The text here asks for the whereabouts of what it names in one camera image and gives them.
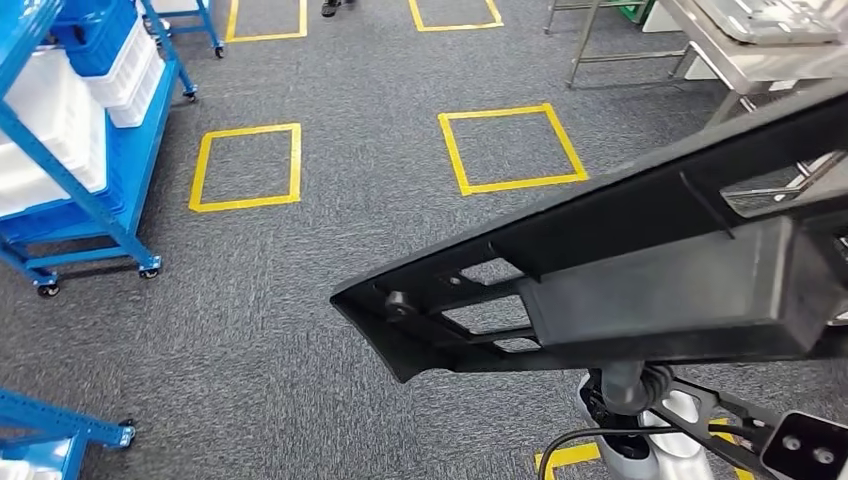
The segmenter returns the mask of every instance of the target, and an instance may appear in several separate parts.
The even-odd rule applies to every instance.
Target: gray carpet
[[[697,131],[724,93],[711,82],[655,83],[664,61],[589,65],[568,91],[582,15],[559,15],[545,36],[546,0],[495,1],[504,27],[420,33],[404,1],[360,0],[326,20],[310,0],[306,38],[232,44],[222,61],[201,34],[175,38],[200,100],[171,113],[142,219],[163,274],[68,280],[44,301],[0,266],[0,385],[138,421],[134,446],[92,449],[83,479],[529,479],[533,454],[582,425],[572,401],[580,372],[427,372],[399,385],[327,301],[348,276],[569,188],[462,197],[439,113],[549,102],[596,176]],[[428,24],[487,13],[477,0],[453,3],[465,7],[453,15],[446,2],[419,0]],[[241,4],[239,35],[296,25],[295,2]],[[228,10],[218,2],[222,32]],[[592,50],[608,52],[683,40],[640,35],[610,10],[595,39]],[[469,179],[567,173],[538,120],[457,124]],[[303,128],[301,202],[188,209],[205,132],[291,122]],[[285,193],[288,142],[285,134],[216,141],[204,201]],[[501,324],[509,312],[482,314]],[[845,421],[843,370],[688,373],[767,406]],[[727,467],[717,472],[732,478]],[[597,463],[558,475],[606,478]]]

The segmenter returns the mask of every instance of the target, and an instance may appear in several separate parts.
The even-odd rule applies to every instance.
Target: metal cart
[[[75,480],[89,443],[127,448],[135,437],[132,419],[109,423],[0,388],[0,427],[38,433],[0,438],[0,460],[23,460],[34,470]]]
[[[171,27],[169,32],[172,34],[206,32],[209,35],[209,40],[212,48],[215,49],[215,56],[224,58],[224,42],[218,37],[215,31],[215,24],[212,23],[212,17],[209,12],[212,11],[215,0],[195,0],[197,8],[193,10],[178,10],[171,12],[157,12],[159,18],[179,18],[179,17],[200,17],[202,25],[188,25],[181,27]]]
[[[89,218],[44,234],[16,239],[14,243],[0,236],[0,260],[26,275],[38,288],[38,293],[47,297],[59,293],[58,275],[49,267],[68,263],[130,256],[138,263],[139,275],[142,278],[155,277],[162,266],[162,260],[139,240],[138,223],[168,118],[175,77],[179,77],[182,82],[183,95],[189,101],[196,99],[197,86],[191,82],[173,45],[165,35],[159,16],[151,8],[150,0],[140,0],[148,12],[154,30],[162,40],[166,57],[165,71],[141,126],[118,129],[111,123],[107,125],[107,143],[120,145],[125,155],[123,161],[114,162],[115,167],[120,169],[120,189],[124,195],[125,208],[121,212],[112,213],[77,181],[2,100],[32,51],[47,35],[64,0],[9,1],[11,6],[0,9],[0,130],[44,169]],[[28,247],[34,244],[91,237],[111,237],[116,245],[43,257],[33,256],[28,251]]]

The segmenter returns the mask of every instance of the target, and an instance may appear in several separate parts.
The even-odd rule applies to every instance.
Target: black cable
[[[729,433],[748,439],[752,436],[752,430],[737,425],[716,425],[710,424],[708,427],[711,432]],[[545,471],[548,469],[548,462],[551,460],[551,455],[562,444],[577,440],[583,437],[597,437],[603,435],[661,435],[666,433],[681,433],[676,427],[641,427],[641,428],[584,428],[582,430],[574,430],[555,438],[548,447],[545,453],[542,454],[539,460],[538,480],[545,480]]]
[[[740,427],[738,425],[710,424],[710,431],[716,433],[729,433],[731,435],[744,438],[745,440],[753,440],[753,437],[756,435],[756,432],[753,429]]]
[[[574,430],[566,434],[560,435],[545,449],[542,454],[542,459],[539,461],[538,480],[545,480],[545,471],[548,469],[548,462],[551,460],[554,450],[560,447],[563,443],[576,440],[583,437],[597,437],[600,435],[659,435],[663,433],[678,433],[680,429],[675,427],[641,427],[641,428],[584,428],[583,430]]]

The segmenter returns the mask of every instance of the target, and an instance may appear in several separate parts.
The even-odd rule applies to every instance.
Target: screw
[[[786,447],[787,450],[798,450],[801,448],[801,441],[792,435],[787,435],[783,437],[783,446]]]
[[[819,447],[813,450],[813,456],[816,458],[817,462],[825,465],[830,465],[835,460],[833,452],[824,447]]]

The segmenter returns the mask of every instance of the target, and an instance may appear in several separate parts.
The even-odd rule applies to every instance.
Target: black metal bracket
[[[698,404],[698,421],[689,422],[666,408],[662,403],[654,405],[650,410],[670,425],[679,428],[730,464],[756,472],[765,478],[775,478],[760,462],[759,452],[768,443],[775,427],[780,423],[776,413],[737,398],[729,393],[712,390],[688,380],[675,378],[671,384],[672,391],[680,391],[696,399]],[[751,449],[743,448],[709,432],[709,420],[717,407],[724,408],[742,420],[742,426],[750,432],[746,438],[751,443]]]
[[[340,284],[331,302],[400,381],[432,368],[523,371],[620,360],[673,365],[845,356],[848,330],[825,324],[836,313],[833,305],[848,298],[848,266],[833,245],[836,232],[848,226],[848,194],[781,202],[747,216],[721,194],[838,150],[848,150],[846,81],[699,132],[628,169],[570,185],[387,263]],[[736,268],[763,256],[771,271]],[[483,284],[461,274],[496,259],[522,275]],[[640,273],[658,265],[665,270]],[[750,278],[750,271],[760,277]],[[632,280],[616,283],[624,273]],[[673,309],[641,300],[675,285],[677,293],[664,297]],[[720,288],[728,285],[738,288]],[[605,288],[613,293],[599,297]],[[452,309],[515,295],[530,325],[472,333],[451,318]],[[616,301],[622,295],[642,310],[627,310]],[[590,301],[592,309],[581,307]],[[686,315],[668,317],[681,303]],[[604,317],[610,305],[617,310]],[[399,306],[405,314],[398,314]],[[518,338],[538,348],[509,352],[496,343]]]

